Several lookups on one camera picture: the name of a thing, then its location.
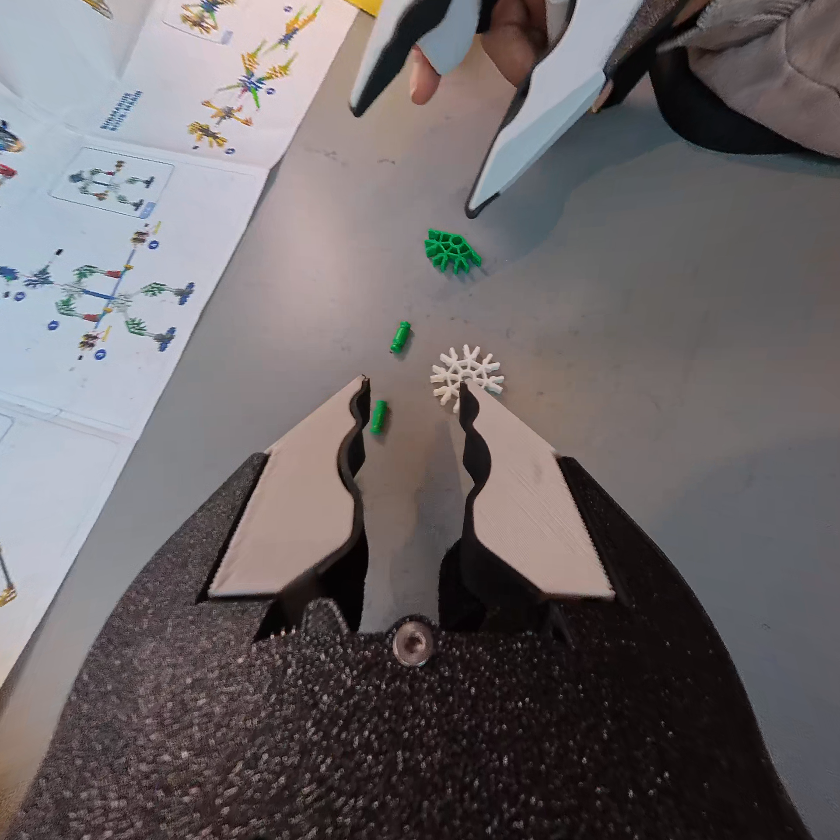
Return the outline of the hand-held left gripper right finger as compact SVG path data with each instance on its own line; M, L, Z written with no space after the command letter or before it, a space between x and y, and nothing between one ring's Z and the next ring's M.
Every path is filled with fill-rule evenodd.
M567 474L572 460L473 382L459 389L463 528L440 567L442 628L565 628L565 608L616 603Z

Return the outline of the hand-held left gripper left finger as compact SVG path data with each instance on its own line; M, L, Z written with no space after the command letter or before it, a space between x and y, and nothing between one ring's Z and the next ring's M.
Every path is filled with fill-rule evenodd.
M371 384L356 377L268 447L207 579L210 600L269 600L263 628L301 624L333 600L361 624L368 542L356 476Z

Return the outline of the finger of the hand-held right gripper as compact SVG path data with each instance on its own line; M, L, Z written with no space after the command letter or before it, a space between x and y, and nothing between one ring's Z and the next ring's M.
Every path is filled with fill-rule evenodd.
M437 74L454 70L466 57L480 21L480 1L384 1L364 50L350 94L360 118L419 46Z
M468 218L509 188L598 99L607 61L641 5L544 2L548 51L511 100L467 199Z

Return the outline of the white snowflake toy connector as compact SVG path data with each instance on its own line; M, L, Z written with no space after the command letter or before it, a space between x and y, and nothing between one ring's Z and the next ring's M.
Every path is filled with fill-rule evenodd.
M492 395L503 392L505 376L499 374L501 364L492 353L482 355L480 347L470 348L465 344L461 351L450 348L441 353L438 362L432 365L429 376L434 386L433 396L441 406L452 403L452 412L459 413L460 386L472 383Z

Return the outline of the green toy connector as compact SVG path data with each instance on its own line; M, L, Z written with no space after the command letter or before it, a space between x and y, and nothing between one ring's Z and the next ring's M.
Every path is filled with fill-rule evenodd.
M424 240L425 256L433 267L454 276L469 273L482 265L482 258L460 235L429 228Z

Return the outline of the person's right forearm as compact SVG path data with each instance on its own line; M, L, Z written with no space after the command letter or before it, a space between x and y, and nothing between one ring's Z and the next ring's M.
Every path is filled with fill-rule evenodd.
M728 154L839 157L839 2L705 2L649 68L688 142Z

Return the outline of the grey desk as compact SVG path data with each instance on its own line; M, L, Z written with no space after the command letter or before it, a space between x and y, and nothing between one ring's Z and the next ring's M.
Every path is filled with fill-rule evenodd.
M428 376L468 343L499 360L511 410L683 574L813 836L838 838L838 168L699 150L642 80L470 222L511 88L474 45L428 105L402 73L355 119L371 27L355 19L3 688L2 834L133 577L248 455L359 374L391 410L360 472L362 627L434 614L469 481ZM429 228L462 235L481 267L433 267Z

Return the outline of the person's right hand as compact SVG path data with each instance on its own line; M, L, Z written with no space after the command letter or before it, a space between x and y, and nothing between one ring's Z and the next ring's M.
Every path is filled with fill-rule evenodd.
M544 1L496 2L490 26L480 35L486 56L514 88L525 80L549 40ZM411 102L417 106L428 103L440 79L421 47L415 45L409 80Z

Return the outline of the toy instruction poster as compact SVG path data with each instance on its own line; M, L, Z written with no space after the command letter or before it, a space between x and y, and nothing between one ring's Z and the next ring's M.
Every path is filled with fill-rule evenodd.
M2 2L2 681L356 15Z

